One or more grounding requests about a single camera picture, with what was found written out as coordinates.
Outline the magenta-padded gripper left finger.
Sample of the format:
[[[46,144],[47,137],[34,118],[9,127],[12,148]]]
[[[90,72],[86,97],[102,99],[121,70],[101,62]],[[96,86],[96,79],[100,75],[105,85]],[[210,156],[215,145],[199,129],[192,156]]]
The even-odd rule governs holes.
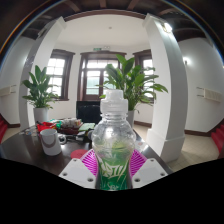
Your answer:
[[[94,189],[98,175],[98,163],[93,149],[80,159],[72,158],[59,176],[84,188]]]

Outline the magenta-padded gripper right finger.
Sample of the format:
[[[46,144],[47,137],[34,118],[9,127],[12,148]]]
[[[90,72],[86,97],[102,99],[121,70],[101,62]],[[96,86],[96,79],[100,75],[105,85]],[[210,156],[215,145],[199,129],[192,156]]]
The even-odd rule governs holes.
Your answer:
[[[155,158],[147,159],[138,150],[134,150],[129,161],[129,175],[132,187],[141,188],[167,176],[168,173]]]

